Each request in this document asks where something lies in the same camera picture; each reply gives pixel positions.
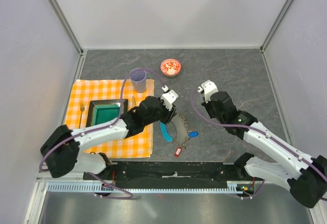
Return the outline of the blue carabiner keyring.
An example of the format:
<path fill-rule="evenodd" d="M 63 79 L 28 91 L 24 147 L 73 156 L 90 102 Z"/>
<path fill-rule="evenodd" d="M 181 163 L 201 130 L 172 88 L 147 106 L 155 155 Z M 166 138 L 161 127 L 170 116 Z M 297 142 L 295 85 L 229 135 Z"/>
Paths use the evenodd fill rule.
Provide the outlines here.
<path fill-rule="evenodd" d="M 169 135 L 166 125 L 164 123 L 160 122 L 159 127 L 160 127 L 160 131 L 161 131 L 163 138 L 167 142 L 172 142 L 173 138 Z"/>

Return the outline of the blue key tag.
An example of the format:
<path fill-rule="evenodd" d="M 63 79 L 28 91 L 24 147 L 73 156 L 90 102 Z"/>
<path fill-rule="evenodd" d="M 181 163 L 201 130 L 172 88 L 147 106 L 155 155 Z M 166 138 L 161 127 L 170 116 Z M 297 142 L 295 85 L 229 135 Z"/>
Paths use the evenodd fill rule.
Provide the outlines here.
<path fill-rule="evenodd" d="M 192 132 L 189 133 L 190 138 L 194 138 L 194 137 L 196 137 L 198 135 L 199 135 L 199 133 L 197 131 L 192 131 Z"/>

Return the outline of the red key tag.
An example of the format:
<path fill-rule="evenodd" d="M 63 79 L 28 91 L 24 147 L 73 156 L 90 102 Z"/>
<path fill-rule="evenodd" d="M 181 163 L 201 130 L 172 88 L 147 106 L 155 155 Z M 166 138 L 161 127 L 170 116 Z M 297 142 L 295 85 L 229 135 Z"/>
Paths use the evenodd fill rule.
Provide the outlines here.
<path fill-rule="evenodd" d="M 182 147 L 177 147 L 174 153 L 175 157 L 179 157 L 182 152 Z"/>

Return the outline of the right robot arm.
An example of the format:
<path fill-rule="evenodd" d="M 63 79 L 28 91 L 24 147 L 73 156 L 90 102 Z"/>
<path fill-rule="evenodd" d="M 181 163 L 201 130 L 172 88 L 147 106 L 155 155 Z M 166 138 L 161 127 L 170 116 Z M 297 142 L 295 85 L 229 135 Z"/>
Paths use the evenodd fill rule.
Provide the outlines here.
<path fill-rule="evenodd" d="M 225 128 L 239 139 L 257 147 L 275 162 L 269 163 L 253 154 L 238 158 L 234 174 L 240 180 L 258 177 L 288 190 L 293 198 L 313 208 L 326 194 L 326 158 L 313 157 L 283 141 L 248 112 L 238 110 L 227 92 L 198 90 L 209 122 Z"/>

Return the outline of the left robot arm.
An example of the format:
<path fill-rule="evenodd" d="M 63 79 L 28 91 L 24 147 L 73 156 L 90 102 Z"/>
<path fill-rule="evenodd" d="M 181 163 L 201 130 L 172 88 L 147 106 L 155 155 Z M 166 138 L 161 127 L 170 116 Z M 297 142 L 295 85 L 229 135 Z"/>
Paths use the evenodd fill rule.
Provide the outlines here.
<path fill-rule="evenodd" d="M 86 128 L 69 129 L 66 125 L 57 127 L 40 152 L 41 165 L 51 177 L 60 178 L 73 171 L 80 164 L 85 150 L 114 140 L 133 137 L 157 121 L 167 124 L 176 116 L 174 102 L 177 94 L 168 92 L 161 97 L 148 96 L 139 106 L 106 123 Z"/>

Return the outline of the gold knife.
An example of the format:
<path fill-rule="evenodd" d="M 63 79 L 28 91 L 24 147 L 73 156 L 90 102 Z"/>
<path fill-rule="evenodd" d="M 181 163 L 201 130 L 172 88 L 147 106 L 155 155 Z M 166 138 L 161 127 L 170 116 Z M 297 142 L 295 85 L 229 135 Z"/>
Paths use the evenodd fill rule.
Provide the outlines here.
<path fill-rule="evenodd" d="M 132 107 L 136 106 L 136 99 L 134 96 L 132 96 Z"/>

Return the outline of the orange checkered cloth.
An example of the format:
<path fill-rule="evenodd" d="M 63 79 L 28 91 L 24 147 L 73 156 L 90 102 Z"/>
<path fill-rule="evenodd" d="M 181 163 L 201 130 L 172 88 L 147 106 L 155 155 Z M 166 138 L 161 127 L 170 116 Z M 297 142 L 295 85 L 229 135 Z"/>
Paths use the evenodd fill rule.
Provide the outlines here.
<path fill-rule="evenodd" d="M 72 87 L 64 123 L 68 128 L 75 129 L 115 119 L 119 113 L 122 84 L 123 80 L 77 80 Z M 136 136 L 109 141 L 85 152 L 102 152 L 109 158 L 148 158 L 152 147 L 151 124 Z"/>

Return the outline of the purple plastic cup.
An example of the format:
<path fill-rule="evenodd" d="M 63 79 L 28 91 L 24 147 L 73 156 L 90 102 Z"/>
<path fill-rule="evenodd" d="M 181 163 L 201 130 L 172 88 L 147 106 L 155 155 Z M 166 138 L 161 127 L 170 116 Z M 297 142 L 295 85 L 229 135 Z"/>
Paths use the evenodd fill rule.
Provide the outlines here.
<path fill-rule="evenodd" d="M 137 93 L 143 93 L 146 91 L 146 78 L 146 71 L 141 70 L 140 68 L 135 68 L 130 72 L 129 79 Z"/>

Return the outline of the red white patterned bowl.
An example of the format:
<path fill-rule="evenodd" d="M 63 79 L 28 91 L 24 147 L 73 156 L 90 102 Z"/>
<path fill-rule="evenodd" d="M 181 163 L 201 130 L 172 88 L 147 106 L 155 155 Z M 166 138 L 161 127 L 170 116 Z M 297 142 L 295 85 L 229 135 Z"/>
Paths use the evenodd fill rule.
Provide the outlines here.
<path fill-rule="evenodd" d="M 166 59 L 160 65 L 161 72 L 168 77 L 174 77 L 181 71 L 181 64 L 176 59 Z"/>

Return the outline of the gold fork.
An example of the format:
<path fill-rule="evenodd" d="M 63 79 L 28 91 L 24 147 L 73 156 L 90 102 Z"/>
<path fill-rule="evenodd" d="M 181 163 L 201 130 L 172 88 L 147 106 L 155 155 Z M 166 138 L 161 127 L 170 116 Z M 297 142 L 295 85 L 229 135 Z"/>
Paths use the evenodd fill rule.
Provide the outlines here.
<path fill-rule="evenodd" d="M 85 102 L 84 101 L 80 101 L 79 109 L 80 109 L 80 118 L 79 118 L 79 128 L 80 128 L 81 127 L 83 112 L 85 111 Z"/>

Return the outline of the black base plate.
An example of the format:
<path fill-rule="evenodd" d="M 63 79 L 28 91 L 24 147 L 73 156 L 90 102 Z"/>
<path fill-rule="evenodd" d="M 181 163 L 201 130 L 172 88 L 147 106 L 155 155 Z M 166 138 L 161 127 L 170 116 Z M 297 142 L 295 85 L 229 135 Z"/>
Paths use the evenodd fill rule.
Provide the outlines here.
<path fill-rule="evenodd" d="M 252 182 L 244 169 L 221 162 L 120 161 L 98 177 L 119 188 L 223 188 L 227 182 Z"/>

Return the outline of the aluminium frame rail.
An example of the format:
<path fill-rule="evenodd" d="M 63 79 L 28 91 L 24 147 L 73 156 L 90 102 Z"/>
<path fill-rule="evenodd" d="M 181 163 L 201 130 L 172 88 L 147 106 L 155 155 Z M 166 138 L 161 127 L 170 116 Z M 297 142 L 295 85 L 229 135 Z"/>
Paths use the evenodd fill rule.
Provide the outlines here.
<path fill-rule="evenodd" d="M 42 170 L 38 172 L 36 182 L 44 183 L 75 183 L 83 181 L 84 173 L 80 171 L 67 171 L 61 167 L 49 169 L 47 164 L 42 164 Z"/>

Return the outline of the aluminium corner post left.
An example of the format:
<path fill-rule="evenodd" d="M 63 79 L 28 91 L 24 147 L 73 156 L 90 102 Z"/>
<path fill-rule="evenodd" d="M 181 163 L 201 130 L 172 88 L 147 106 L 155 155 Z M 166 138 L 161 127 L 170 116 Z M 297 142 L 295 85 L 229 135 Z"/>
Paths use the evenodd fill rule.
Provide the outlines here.
<path fill-rule="evenodd" d="M 61 7 L 57 0 L 48 0 L 51 8 L 53 9 L 54 13 L 56 14 L 59 22 L 61 23 L 64 31 L 66 32 L 67 36 L 69 37 L 70 41 L 72 42 L 74 48 L 77 50 L 79 55 L 81 56 L 84 52 L 83 48 L 81 47 L 77 37 L 75 36 L 71 26 L 69 25 Z"/>

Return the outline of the aluminium corner post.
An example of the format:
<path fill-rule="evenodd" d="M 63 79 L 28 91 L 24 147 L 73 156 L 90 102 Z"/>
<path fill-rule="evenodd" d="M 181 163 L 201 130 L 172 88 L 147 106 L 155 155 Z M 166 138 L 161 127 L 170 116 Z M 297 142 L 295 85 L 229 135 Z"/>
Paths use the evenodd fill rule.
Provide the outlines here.
<path fill-rule="evenodd" d="M 284 18 L 286 17 L 288 11 L 290 10 L 291 6 L 293 5 L 295 0 L 285 0 L 283 6 L 281 7 L 276 19 L 274 20 L 267 36 L 265 37 L 263 43 L 260 46 L 261 53 L 264 54 L 265 50 L 269 46 L 273 36 L 276 34 L 277 30 L 279 29 L 281 23 L 283 22 Z"/>
<path fill-rule="evenodd" d="M 72 42 L 74 48 L 77 50 L 79 55 L 81 56 L 84 52 L 83 48 L 81 47 L 77 37 L 75 36 L 71 26 L 69 25 L 61 7 L 57 0 L 48 0 L 51 8 L 53 9 L 54 13 L 56 14 L 59 22 L 61 23 L 64 31 L 66 32 L 67 36 L 69 37 L 70 41 Z"/>

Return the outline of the aluminium corner post right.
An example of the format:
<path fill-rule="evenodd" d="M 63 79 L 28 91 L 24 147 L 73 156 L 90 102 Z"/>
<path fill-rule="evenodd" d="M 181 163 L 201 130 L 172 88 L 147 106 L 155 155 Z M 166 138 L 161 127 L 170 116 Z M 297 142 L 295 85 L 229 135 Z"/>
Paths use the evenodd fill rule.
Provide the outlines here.
<path fill-rule="evenodd" d="M 265 50 L 269 46 L 273 36 L 276 34 L 277 30 L 279 29 L 281 23 L 283 22 L 284 18 L 286 17 L 288 11 L 290 10 L 291 6 L 293 5 L 295 0 L 285 0 L 283 6 L 281 7 L 276 19 L 274 20 L 267 36 L 265 37 L 263 43 L 260 46 L 261 53 L 264 54 Z"/>

